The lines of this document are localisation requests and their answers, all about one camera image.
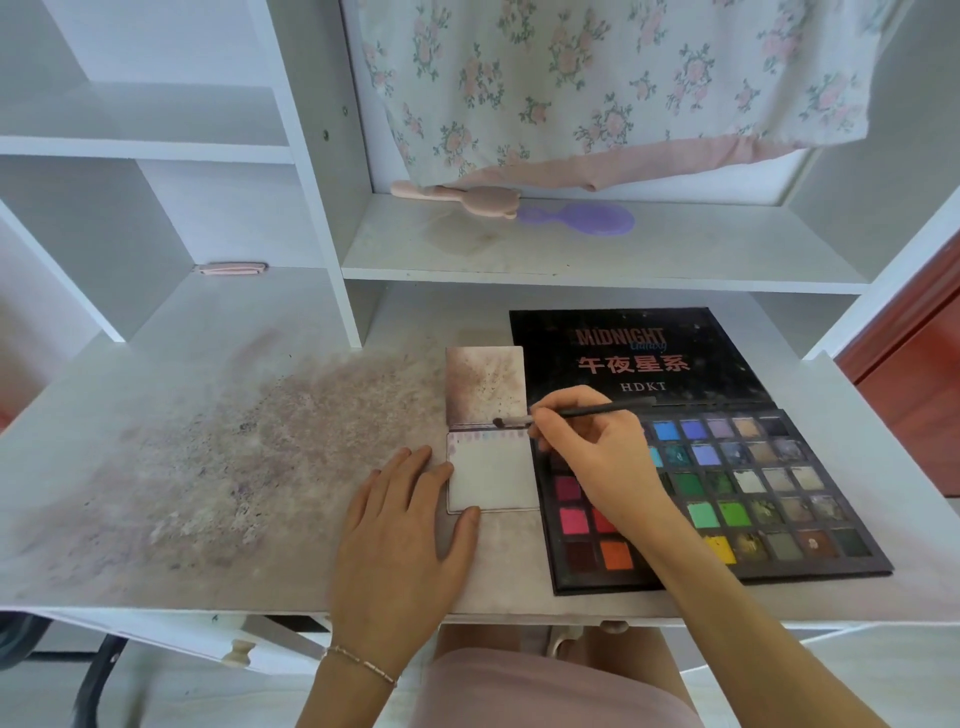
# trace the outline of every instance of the eyeshadow pan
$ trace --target eyeshadow pan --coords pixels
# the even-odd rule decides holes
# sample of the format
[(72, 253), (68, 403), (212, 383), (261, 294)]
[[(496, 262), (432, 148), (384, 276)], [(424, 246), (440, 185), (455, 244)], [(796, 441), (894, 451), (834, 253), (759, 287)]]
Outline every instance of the eyeshadow pan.
[(730, 477), (723, 471), (708, 471), (707, 483), (714, 493), (733, 493), (733, 483)]
[(700, 420), (683, 420), (680, 426), (684, 429), (687, 440), (707, 439), (707, 429)]
[(755, 500), (750, 504), (758, 523), (783, 523), (777, 506), (769, 500)]
[(720, 455), (713, 445), (694, 445), (693, 456), (701, 465), (720, 465)]
[(774, 448), (780, 455), (780, 460), (792, 462), (794, 460), (803, 460), (804, 452), (800, 449), (800, 443), (796, 440), (774, 440)]
[(790, 521), (806, 522), (813, 521), (813, 513), (810, 506), (800, 500), (798, 497), (786, 497), (780, 499), (780, 505)]
[(670, 465), (693, 464), (690, 460), (690, 455), (683, 445), (668, 445), (663, 449), (663, 454), (666, 456), (666, 461), (670, 463)]
[(721, 502), (720, 513), (723, 514), (723, 520), (727, 525), (750, 525), (750, 517), (747, 515), (747, 509), (735, 500)]
[(726, 420), (707, 420), (707, 427), (717, 440), (733, 437), (733, 429)]
[(795, 490), (793, 481), (783, 468), (764, 468), (763, 477), (767, 479), (770, 487), (775, 491), (786, 493)]
[(704, 536), (704, 541), (724, 564), (736, 563), (736, 557), (733, 555), (733, 549), (730, 548), (730, 542), (727, 541), (726, 536)]
[(622, 541), (601, 541), (600, 551), (603, 553), (603, 563), (610, 571), (634, 567), (630, 549)]
[(561, 508), (560, 526), (567, 536), (590, 532), (587, 514), (580, 508)]
[(564, 544), (566, 563), (575, 573), (596, 571), (597, 558), (593, 553), (593, 544), (583, 541), (568, 541)]
[(733, 550), (740, 561), (768, 561), (767, 549), (760, 537), (753, 533), (738, 533), (733, 537)]
[(768, 533), (767, 542), (781, 561), (800, 561), (804, 553), (789, 533)]
[(673, 482), (675, 491), (680, 496), (702, 496), (704, 494), (704, 484), (696, 473), (674, 473)]
[(597, 529), (597, 533), (616, 533), (616, 526), (596, 508), (593, 509), (593, 526)]
[(790, 430), (786, 428), (783, 420), (779, 417), (761, 417), (760, 426), (770, 437), (782, 437), (790, 434)]
[(679, 440), (680, 432), (673, 423), (654, 423), (654, 430), (657, 431), (657, 437), (661, 440)]
[(740, 443), (720, 443), (720, 449), (727, 462), (731, 465), (746, 465), (750, 462), (750, 456), (747, 455), (747, 449)]
[(553, 482), (557, 487), (557, 500), (580, 500), (580, 483), (573, 475), (557, 475)]
[(752, 417), (734, 417), (733, 424), (743, 437), (760, 437), (760, 430)]
[(810, 498), (813, 510), (820, 516), (821, 521), (845, 521), (843, 508), (830, 496), (813, 496)]
[(747, 447), (750, 448), (750, 454), (756, 462), (761, 464), (777, 462), (777, 456), (770, 447), (770, 443), (749, 443)]
[(847, 556), (871, 556), (870, 549), (863, 543), (860, 534), (853, 528), (838, 528), (833, 531), (833, 538), (840, 544), (840, 548)]
[(797, 478), (800, 487), (805, 491), (822, 491), (824, 489), (824, 481), (821, 480), (817, 472), (808, 465), (791, 468), (790, 471), (793, 473), (793, 476)]
[(833, 547), (830, 536), (824, 531), (797, 531), (800, 539), (800, 548), (806, 551), (807, 556), (815, 559), (833, 559), (837, 557), (837, 549)]
[(736, 478), (736, 484), (740, 486), (742, 493), (766, 493), (767, 489), (763, 487), (760, 476), (753, 471), (736, 471), (733, 473)]
[(719, 528), (716, 512), (709, 503), (688, 503), (686, 510), (690, 512), (693, 525), (697, 528)]

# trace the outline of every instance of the shelf board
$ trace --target shelf board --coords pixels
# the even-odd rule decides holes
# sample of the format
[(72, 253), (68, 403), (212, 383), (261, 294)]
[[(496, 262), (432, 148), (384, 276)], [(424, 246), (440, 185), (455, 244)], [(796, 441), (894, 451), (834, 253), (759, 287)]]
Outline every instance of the shelf board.
[(267, 87), (85, 83), (0, 108), (0, 154), (292, 164)]
[[(563, 201), (525, 205), (558, 209)], [(480, 218), (459, 204), (373, 195), (347, 279), (859, 294), (864, 280), (790, 210), (624, 203), (626, 235)]]

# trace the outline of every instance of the pink item on shelf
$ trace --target pink item on shelf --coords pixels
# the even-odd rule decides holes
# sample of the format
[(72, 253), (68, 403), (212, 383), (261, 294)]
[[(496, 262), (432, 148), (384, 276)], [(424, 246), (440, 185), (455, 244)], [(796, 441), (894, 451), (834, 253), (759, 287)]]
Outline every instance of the pink item on shelf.
[(390, 194), (408, 200), (439, 200), (460, 202), (467, 212), (481, 217), (504, 217), (513, 220), (520, 207), (520, 193), (508, 187), (473, 187), (453, 189), (437, 185), (417, 187), (412, 182), (397, 181), (390, 185)]

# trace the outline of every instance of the pink fabric trim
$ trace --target pink fabric trim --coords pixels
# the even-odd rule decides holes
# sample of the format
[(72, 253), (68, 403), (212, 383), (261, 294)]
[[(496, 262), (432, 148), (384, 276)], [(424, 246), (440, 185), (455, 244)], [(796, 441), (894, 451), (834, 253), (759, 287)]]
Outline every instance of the pink fabric trim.
[(728, 164), (773, 159), (802, 148), (737, 134), (710, 139), (676, 139), (536, 164), (522, 162), (509, 167), (484, 167), (464, 175), (451, 186), (530, 184), (550, 188), (583, 187), (595, 192), (624, 182), (692, 175)]

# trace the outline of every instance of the blue eyeshadow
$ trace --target blue eyeshadow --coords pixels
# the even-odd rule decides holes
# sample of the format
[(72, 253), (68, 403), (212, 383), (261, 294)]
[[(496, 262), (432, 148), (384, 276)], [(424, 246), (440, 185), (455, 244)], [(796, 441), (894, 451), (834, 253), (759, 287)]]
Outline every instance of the blue eyeshadow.
[(657, 437), (661, 440), (679, 440), (680, 432), (673, 423), (654, 423), (654, 430), (657, 431)]
[(680, 426), (688, 440), (706, 440), (707, 429), (699, 420), (683, 420)]

